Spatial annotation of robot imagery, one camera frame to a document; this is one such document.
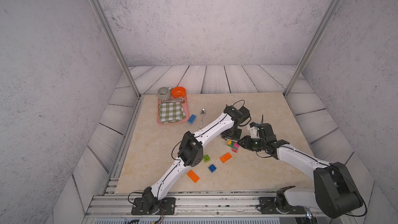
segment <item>blue lego brick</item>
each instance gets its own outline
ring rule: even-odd
[[[192,124],[195,121],[195,119],[196,119],[196,115],[192,114],[191,117],[188,120],[188,123]]]
[[[217,168],[214,166],[214,164],[212,164],[212,165],[209,166],[209,170],[210,170],[212,173],[215,172],[216,169],[217,169]]]

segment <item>gray textured wall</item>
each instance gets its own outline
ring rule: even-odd
[[[44,223],[121,68],[88,0],[0,2],[0,223]]]
[[[343,0],[304,75],[398,210],[398,0]]]
[[[129,66],[297,64],[330,0],[100,0]]]

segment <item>black cable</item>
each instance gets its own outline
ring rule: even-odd
[[[162,187],[162,184],[160,184],[159,185],[159,188],[158,188],[158,193],[157,193],[157,195],[156,195],[156,199],[159,199],[159,191],[160,191],[160,187]]]
[[[257,152],[256,152],[256,154],[257,154]],[[258,154],[257,154],[257,156],[261,157],[261,156],[260,156],[260,155],[258,155]],[[272,157],[272,156],[268,156],[268,157]],[[267,157],[261,157],[261,158],[267,158]]]
[[[245,100],[240,100],[240,101],[243,101],[243,105],[242,105],[242,106],[244,106],[244,105],[245,105]],[[235,102],[235,103],[232,104],[232,105],[234,106],[236,103],[238,103],[238,102],[240,102],[240,101],[237,101],[237,102]]]
[[[263,123],[263,119],[264,119],[264,115],[262,114],[262,115],[261,115],[261,122],[260,122],[260,124]]]
[[[246,123],[246,124],[239,124],[238,126],[239,127],[244,127],[244,126],[246,126],[250,121],[251,121],[251,117],[249,117],[250,119],[249,119],[249,121]]]
[[[321,162],[317,161],[316,159],[314,159],[313,157],[308,156],[307,154],[302,153],[302,152],[300,152],[300,151],[298,151],[298,150],[294,150],[294,149],[292,149],[292,148],[290,148],[290,147],[286,147],[286,146],[281,146],[281,147],[288,148],[288,149],[291,149],[291,150],[293,150],[293,151],[299,152],[300,154],[302,154],[302,155],[304,155],[304,156],[307,156],[307,157],[311,158],[312,160],[314,160],[315,162],[317,162],[317,163],[319,163],[319,164],[322,164],[322,165],[327,166],[327,167],[331,167],[330,165],[321,163]],[[355,191],[357,192],[357,194],[359,195],[359,197],[361,197],[361,200],[363,201],[363,204],[365,205],[365,213],[364,213],[364,214],[362,214],[362,215],[345,214],[345,215],[348,215],[348,216],[351,216],[351,217],[362,217],[362,216],[365,216],[365,215],[368,213],[368,207],[366,206],[366,203],[365,203],[365,201],[363,200],[363,198],[362,198],[362,196],[361,196],[361,193],[359,192],[359,190],[357,189],[357,187],[355,187],[355,186],[354,186],[354,183],[352,183],[352,182],[346,177],[346,175],[344,175],[341,171],[339,171],[338,169],[335,169],[334,171],[339,172],[339,173],[351,184],[351,186],[355,189]]]
[[[179,160],[179,159],[175,159],[174,157],[173,157],[173,152],[174,152],[174,149],[177,147],[177,145],[179,144],[179,143],[181,143],[182,142],[182,140],[180,141],[180,142],[178,142],[177,144],[176,144],[176,146],[173,148],[173,150],[172,150],[172,159],[174,159],[174,160]]]
[[[135,222],[140,222],[140,220],[131,220],[131,221],[129,221],[127,224],[133,224],[133,223],[135,223]]]
[[[133,202],[130,201],[130,196],[131,196],[132,193],[143,194],[144,192],[134,192],[134,191],[133,191],[133,192],[131,192],[131,193],[129,194],[129,196],[127,197],[127,201],[129,201],[129,203],[131,203],[131,204],[134,204]]]
[[[164,214],[164,208],[163,208],[163,206],[161,205],[161,206],[160,206],[160,208],[162,209],[162,213],[160,214],[159,220],[157,220],[157,221],[154,221],[154,222],[153,222],[153,224],[157,224],[157,223],[159,223],[159,222],[160,222],[160,220],[162,219],[162,217],[164,218],[164,216],[165,216],[165,214]]]

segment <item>green lego brick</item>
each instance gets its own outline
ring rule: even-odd
[[[236,144],[236,142],[230,140],[228,141],[228,146],[234,148],[234,144]]]
[[[205,155],[205,156],[203,157],[203,159],[205,160],[205,163],[208,162],[208,161],[210,161],[210,157],[209,157],[208,155]]]

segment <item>striped mug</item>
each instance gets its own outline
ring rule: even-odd
[[[158,98],[160,101],[168,101],[171,97],[172,87],[161,87],[158,90]]]

